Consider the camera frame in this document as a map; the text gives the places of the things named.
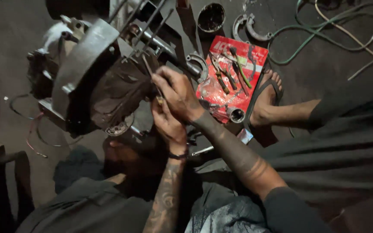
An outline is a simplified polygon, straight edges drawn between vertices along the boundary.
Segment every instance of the concrete floor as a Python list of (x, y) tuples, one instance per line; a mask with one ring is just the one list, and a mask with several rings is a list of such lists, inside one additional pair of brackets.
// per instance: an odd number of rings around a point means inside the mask
[[(208, 1), (192, 1), (194, 16)], [(225, 25), (225, 34), (231, 34), (231, 25), (239, 12), (243, 12), (242, 4), (237, 4), (231, 0), (221, 0), (226, 7), (227, 18)], [(260, 25), (260, 32), (274, 31), (279, 27), (293, 23), (293, 13), (283, 13), (285, 8), (294, 9), (296, 1), (279, 1), (279, 0), (259, 0), (256, 4), (249, 7), (251, 12), (262, 16), (263, 24)], [(54, 182), (52, 180), (54, 168), (58, 161), (63, 160), (68, 155), (70, 148), (54, 148), (41, 143), (35, 135), (32, 135), (30, 142), (34, 148), (49, 156), (48, 159), (37, 155), (26, 144), (26, 137), (30, 127), (30, 121), (24, 119), (8, 108), (8, 101), (13, 96), (27, 93), (29, 84), (26, 78), (28, 61), (26, 55), (29, 51), (41, 47), (42, 36), (49, 27), (54, 24), (46, 10), (43, 0), (2, 0), (0, 1), (0, 143), (6, 147), (6, 151), (16, 152), (25, 150), (28, 154), (31, 165), (31, 183), (32, 193), (35, 206), (46, 203), (55, 196)], [(353, 25), (353, 29), (359, 29), (358, 25)], [(294, 48), (288, 48), (284, 43), (278, 42), (280, 54), (286, 56)], [(316, 64), (322, 66), (323, 72), (304, 69), (308, 63), (307, 54), (314, 54), (318, 50), (325, 51), (316, 59)], [(336, 57), (336, 61), (329, 61), (329, 56)], [(340, 51), (338, 48), (329, 45), (320, 40), (308, 45), (289, 66), (274, 67), (282, 77), (283, 86), (286, 87), (284, 95), (284, 104), (292, 104), (301, 101), (319, 98), (327, 90), (331, 89), (338, 83), (345, 81), (345, 77), (355, 72), (361, 65), (354, 66), (346, 61), (355, 57), (357, 63), (365, 64), (370, 61), (370, 56), (366, 53), (351, 54)], [(32, 98), (22, 99), (15, 105), (16, 109), (26, 115), (35, 116), (38, 114), (36, 101)], [(47, 124), (42, 124), (41, 131), (47, 141), (54, 144), (65, 144), (72, 141), (71, 138), (63, 131), (55, 127), (49, 121), (44, 120)], [(289, 138), (288, 129), (273, 129), (279, 140)], [(306, 132), (295, 131), (296, 135), (302, 135)], [(89, 147), (103, 159), (101, 144), (106, 135), (101, 131), (93, 132), (79, 142), (80, 145)], [(373, 231), (373, 199), (363, 204), (359, 204), (347, 210), (350, 212), (347, 216), (347, 223), (352, 232), (370, 232)]]

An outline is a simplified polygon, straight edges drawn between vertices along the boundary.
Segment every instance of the pliers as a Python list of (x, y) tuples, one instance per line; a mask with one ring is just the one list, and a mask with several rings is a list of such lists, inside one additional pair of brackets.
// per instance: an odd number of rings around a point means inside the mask
[(231, 86), (234, 90), (237, 89), (237, 86), (234, 82), (234, 79), (232, 78), (231, 74), (226, 70), (226, 69), (222, 69), (221, 66), (220, 66), (220, 63), (218, 62), (218, 60), (215, 58), (214, 54), (209, 52), (209, 56), (210, 56), (210, 59), (211, 59), (211, 63), (213, 64), (214, 68), (215, 68), (215, 75), (217, 76), (217, 80), (218, 82), (220, 83), (222, 89), (224, 90), (224, 92), (226, 94), (229, 94), (230, 93), (230, 90), (228, 89), (227, 85), (224, 83), (223, 81), (223, 78), (222, 78), (222, 74), (224, 74), (228, 80), (230, 81), (231, 83)]

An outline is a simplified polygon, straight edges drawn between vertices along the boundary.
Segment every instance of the flip-flop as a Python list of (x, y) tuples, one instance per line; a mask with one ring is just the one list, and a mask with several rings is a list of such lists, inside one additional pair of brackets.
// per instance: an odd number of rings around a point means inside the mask
[(277, 82), (272, 80), (271, 78), (269, 78), (265, 83), (263, 83), (263, 85), (260, 88), (256, 87), (257, 89), (253, 92), (253, 95), (252, 95), (251, 100), (250, 100), (250, 104), (248, 105), (248, 108), (247, 108), (247, 113), (250, 113), (250, 114), (246, 114), (245, 120), (244, 120), (244, 127), (249, 131), (250, 131), (250, 127), (252, 127), (251, 124), (250, 124), (250, 116), (252, 114), (254, 104), (256, 103), (256, 100), (260, 96), (260, 94), (269, 85), (273, 86), (274, 92), (276, 93), (276, 98), (275, 98), (274, 103), (273, 103), (274, 106), (278, 106), (278, 103), (280, 102), (281, 98), (283, 97), (284, 89), (282, 88), (281, 90), (279, 90)]

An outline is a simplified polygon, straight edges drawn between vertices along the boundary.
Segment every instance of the green wire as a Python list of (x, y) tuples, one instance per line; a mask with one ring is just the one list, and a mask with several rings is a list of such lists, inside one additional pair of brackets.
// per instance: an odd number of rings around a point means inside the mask
[(296, 6), (296, 15), (295, 15), (295, 18), (296, 18), (296, 21), (299, 23), (299, 24), (296, 24), (296, 25), (289, 25), (289, 26), (285, 26), (279, 30), (277, 30), (273, 35), (272, 35), (272, 38), (270, 39), (269, 41), (269, 44), (267, 45), (267, 49), (270, 50), (270, 45), (272, 44), (272, 41), (273, 39), (279, 35), (280, 33), (282, 33), (283, 31), (285, 30), (289, 30), (289, 29), (301, 29), (301, 30), (304, 30), (304, 31), (307, 31), (309, 33), (311, 33), (312, 35), (309, 36), (309, 38), (307, 40), (305, 40), (301, 45), (300, 47), (294, 52), (294, 54), (288, 58), (287, 60), (284, 60), (284, 61), (278, 61), (276, 60), (275, 58), (272, 57), (272, 55), (269, 53), (268, 54), (268, 58), (278, 64), (278, 65), (285, 65), (285, 64), (288, 64), (290, 61), (292, 61), (294, 59), (294, 57), (296, 57), (296, 55), (298, 55), (298, 53), (315, 37), (315, 36), (318, 36), (318, 37), (321, 37), (322, 39), (324, 40), (327, 40), (328, 42), (330, 42), (331, 44), (334, 44), (342, 49), (345, 49), (345, 50), (348, 50), (348, 51), (360, 51), (362, 49), (364, 49), (365, 47), (367, 47), (369, 44), (372, 43), (373, 41), (373, 34), (370, 38), (370, 40), (364, 44), (364, 46), (361, 46), (361, 47), (358, 47), (358, 48), (349, 48), (349, 47), (346, 47), (344, 45), (342, 45), (341, 43), (339, 42), (336, 42), (334, 40), (332, 40), (330, 37), (324, 35), (323, 33), (321, 33), (320, 31), (322, 29), (324, 29), (327, 25), (331, 25), (332, 23), (335, 23), (337, 24), (338, 22), (340, 21), (349, 21), (349, 20), (352, 20), (353, 18), (355, 17), (358, 17), (358, 16), (362, 16), (362, 15), (367, 15), (367, 16), (371, 16), (373, 17), (373, 13), (366, 13), (366, 12), (356, 12), (357, 10), (361, 9), (361, 8), (365, 8), (365, 7), (368, 7), (368, 6), (373, 6), (373, 3), (363, 3), (363, 4), (360, 4), (354, 8), (351, 8), (345, 12), (342, 12), (340, 14), (338, 14), (337, 16), (333, 17), (333, 18), (330, 18), (329, 21), (327, 22), (324, 22), (324, 23), (321, 23), (321, 24), (317, 24), (317, 25), (309, 25), (309, 24), (305, 24), (303, 23), (299, 16), (298, 16), (298, 13), (299, 13), (299, 8), (300, 8), (300, 5), (301, 3), (303, 2), (303, 0), (298, 0), (297, 2), (297, 6)]

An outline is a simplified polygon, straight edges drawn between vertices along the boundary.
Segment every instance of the hand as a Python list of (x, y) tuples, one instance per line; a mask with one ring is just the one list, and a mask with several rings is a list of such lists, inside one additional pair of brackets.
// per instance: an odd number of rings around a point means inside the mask
[(166, 141), (169, 151), (174, 155), (183, 155), (187, 151), (185, 126), (171, 114), (165, 100), (160, 106), (158, 100), (153, 99), (150, 107), (156, 128)]
[(187, 76), (162, 66), (152, 75), (152, 81), (161, 89), (169, 108), (179, 118), (192, 122), (205, 112)]

